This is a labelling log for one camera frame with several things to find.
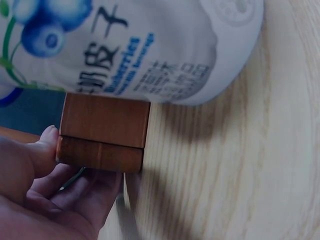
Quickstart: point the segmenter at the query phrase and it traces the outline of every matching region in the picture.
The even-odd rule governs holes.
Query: table surface
[[[152,105],[142,176],[127,176],[100,240],[320,239],[320,4],[265,8],[222,95]]]

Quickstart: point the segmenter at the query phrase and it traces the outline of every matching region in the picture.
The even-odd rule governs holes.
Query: wood grain
[[[122,173],[138,173],[143,150],[69,136],[60,136],[57,158],[61,163]]]
[[[320,239],[320,4],[266,0],[265,11],[222,95],[151,106],[132,239]],[[120,207],[100,240],[130,239]]]
[[[6,128],[3,126],[0,126],[0,136],[28,144],[28,143],[34,143],[39,140],[39,136],[23,132],[23,131],[18,131],[10,128]]]
[[[60,134],[144,148],[149,109],[148,102],[68,93]]]

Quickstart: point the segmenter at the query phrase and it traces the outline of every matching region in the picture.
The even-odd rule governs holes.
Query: blue fabric
[[[50,125],[60,127],[65,93],[24,89],[10,105],[0,107],[0,126],[40,135]]]

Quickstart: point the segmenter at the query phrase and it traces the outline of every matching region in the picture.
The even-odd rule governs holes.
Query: fingernail
[[[58,141],[59,131],[55,125],[48,126],[40,137],[40,142],[56,145]]]

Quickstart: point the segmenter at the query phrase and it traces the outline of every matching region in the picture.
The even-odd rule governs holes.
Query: green leaf illustration
[[[9,60],[5,59],[4,57],[0,57],[0,66],[9,70],[12,70],[14,68],[12,63]]]
[[[0,14],[5,18],[9,16],[9,5],[7,0],[0,0]]]

